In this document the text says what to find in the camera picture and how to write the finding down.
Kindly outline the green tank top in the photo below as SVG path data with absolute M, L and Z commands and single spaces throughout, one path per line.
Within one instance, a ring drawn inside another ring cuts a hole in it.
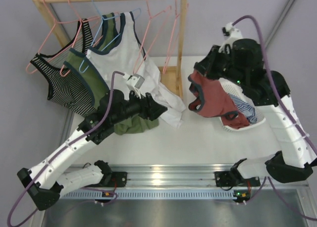
M 94 48 L 98 50 L 108 46 L 108 48 L 103 50 L 105 52 L 114 47 L 114 44 L 121 33 L 117 32 L 114 13 L 104 15 L 103 17 L 109 18 L 109 20 L 103 22 L 102 39 Z M 85 52 L 79 52 L 76 51 L 76 49 L 71 48 L 64 65 L 71 70 L 77 79 L 79 79 L 84 89 L 88 92 L 91 103 L 94 105 L 94 108 L 97 109 L 102 98 L 109 94 L 110 88 L 95 66 L 84 59 L 85 56 Z M 114 125 L 112 132 L 120 136 L 123 134 L 139 134 L 158 126 L 158 119 L 151 121 L 136 115 Z

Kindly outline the blue striped garment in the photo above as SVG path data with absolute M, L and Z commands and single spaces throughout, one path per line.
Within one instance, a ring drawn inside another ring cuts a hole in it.
M 252 105 L 233 94 L 229 93 L 228 95 L 234 102 L 235 106 L 238 108 L 239 112 L 246 117 L 250 124 L 255 124 L 258 121 L 256 110 Z

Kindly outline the aluminium mounting rail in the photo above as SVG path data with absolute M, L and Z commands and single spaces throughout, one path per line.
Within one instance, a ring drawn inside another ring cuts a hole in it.
M 228 164 L 205 165 L 112 165 L 127 172 L 126 188 L 216 188 L 215 172 L 228 171 Z

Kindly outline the wooden clothes rack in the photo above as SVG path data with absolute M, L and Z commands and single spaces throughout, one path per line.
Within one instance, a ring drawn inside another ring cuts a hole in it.
M 69 2 L 90 2 L 90 1 L 126 1 L 126 0 L 32 0 L 39 13 L 42 15 L 50 27 L 49 36 L 54 34 L 61 47 L 66 46 L 70 41 L 68 35 L 62 27 L 62 23 L 57 21 L 49 8 L 49 3 L 69 3 Z M 179 23 L 178 36 L 175 37 L 178 45 L 170 45 L 167 53 L 167 59 L 164 66 L 160 67 L 161 81 L 173 93 L 183 98 L 181 63 L 183 55 L 183 43 L 185 33 L 185 22 L 187 16 L 187 0 L 180 0 L 180 6 L 176 6 L 175 23 Z

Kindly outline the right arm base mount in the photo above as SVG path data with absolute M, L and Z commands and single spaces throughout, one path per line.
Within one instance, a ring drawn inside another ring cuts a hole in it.
M 229 171 L 217 171 L 214 173 L 216 186 L 223 190 L 230 190 L 233 187 L 258 187 L 261 185 L 259 177 L 245 179 L 238 172 L 238 166 L 246 159 L 235 163 Z

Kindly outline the white plastic laundry basket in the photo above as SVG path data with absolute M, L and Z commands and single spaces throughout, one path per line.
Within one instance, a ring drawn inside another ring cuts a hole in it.
M 265 121 L 266 121 L 266 118 L 264 117 L 264 115 L 255 107 L 255 105 L 253 104 L 252 100 L 247 98 L 243 93 L 242 93 L 242 89 L 237 86 L 236 84 L 234 84 L 233 82 L 230 82 L 228 80 L 225 80 L 225 79 L 221 79 L 220 80 L 220 83 L 221 83 L 221 86 L 222 88 L 224 89 L 224 91 L 227 93 L 227 94 L 233 94 L 239 98 L 241 98 L 242 100 L 244 100 L 245 102 L 249 103 L 250 105 L 252 105 L 255 110 L 256 110 L 256 116 L 257 116 L 257 119 L 258 121 L 255 123 L 255 124 L 250 124 L 249 123 L 249 126 L 246 126 L 246 127 L 243 127 L 243 128 L 239 128 L 239 129 L 234 129 L 230 126 L 225 126 L 223 123 L 222 123 L 222 120 L 220 119 L 220 123 L 222 124 L 222 128 L 225 130 L 225 131 L 228 131 L 228 132 L 241 132 L 241 131 L 247 131 L 247 130 L 250 130 L 250 129 L 253 129 L 253 128 L 256 128 L 256 127 L 259 127 L 260 125 L 264 124 Z

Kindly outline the red tank top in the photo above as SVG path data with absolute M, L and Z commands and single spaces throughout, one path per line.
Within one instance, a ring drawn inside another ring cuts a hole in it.
M 197 70 L 188 76 L 188 81 L 189 91 L 195 96 L 195 100 L 188 105 L 190 111 L 205 118 L 219 117 L 223 125 L 233 129 L 250 125 L 225 92 L 220 81 L 209 80 Z

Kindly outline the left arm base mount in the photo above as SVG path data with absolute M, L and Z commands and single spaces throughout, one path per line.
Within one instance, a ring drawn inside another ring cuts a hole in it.
M 90 183 L 86 187 L 125 187 L 127 183 L 127 172 L 113 171 L 108 162 L 98 160 L 94 163 L 101 171 L 101 178 L 98 182 Z

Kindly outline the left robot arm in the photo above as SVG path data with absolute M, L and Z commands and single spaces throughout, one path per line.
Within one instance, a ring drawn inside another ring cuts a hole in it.
M 65 171 L 113 134 L 116 124 L 135 116 L 153 121 L 166 111 L 167 107 L 154 101 L 150 93 L 136 95 L 130 91 L 126 100 L 122 91 L 109 91 L 100 100 L 97 110 L 87 116 L 57 150 L 40 164 L 22 168 L 17 176 L 39 211 L 50 208 L 74 190 L 92 185 L 106 187 L 112 180 L 107 162 L 98 160 L 81 170 L 69 174 Z

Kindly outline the black white striped tank top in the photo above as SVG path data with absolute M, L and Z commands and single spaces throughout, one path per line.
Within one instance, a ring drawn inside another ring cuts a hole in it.
M 74 49 L 87 53 L 93 40 L 89 22 L 83 24 L 79 33 L 79 40 Z M 48 100 L 66 107 L 72 112 L 86 117 L 95 112 L 90 96 L 82 83 L 65 67 L 64 62 L 69 50 L 63 48 L 53 55 L 36 54 L 30 63 L 44 76 L 49 84 Z

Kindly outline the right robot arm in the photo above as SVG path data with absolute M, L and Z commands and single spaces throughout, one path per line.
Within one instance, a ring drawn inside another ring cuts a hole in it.
M 255 177 L 280 183 L 306 180 L 317 164 L 317 151 L 300 124 L 285 79 L 265 65 L 261 45 L 252 39 L 214 45 L 188 76 L 189 90 L 195 96 L 189 110 L 206 118 L 218 117 L 236 131 L 252 128 L 250 119 L 222 87 L 222 78 L 239 86 L 254 110 L 263 114 L 279 146 L 270 156 L 236 162 L 229 172 L 232 182 L 241 186 Z

